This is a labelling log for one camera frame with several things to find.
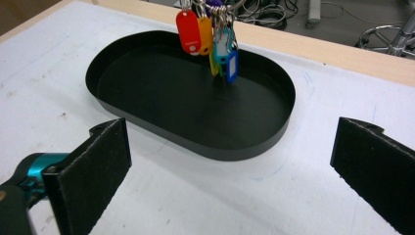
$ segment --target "orange key tag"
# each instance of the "orange key tag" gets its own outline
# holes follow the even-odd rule
[[[180,43],[187,53],[198,53],[202,46],[198,18],[192,11],[181,11],[176,16]]]
[[[199,55],[208,55],[213,50],[213,34],[211,30],[211,19],[208,17],[198,18],[199,32],[202,40]]]

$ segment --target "cable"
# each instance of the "cable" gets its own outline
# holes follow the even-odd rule
[[[299,7],[297,6],[297,2],[298,0],[295,0],[294,2],[292,2],[291,0],[284,0],[284,4],[286,8],[293,12],[293,14],[287,17],[287,19],[294,17],[299,12]]]
[[[269,28],[274,28],[278,30],[284,30],[287,27],[287,15],[285,9],[279,5],[268,6],[264,11],[262,11],[259,16],[255,19],[254,24],[258,26],[264,26]]]

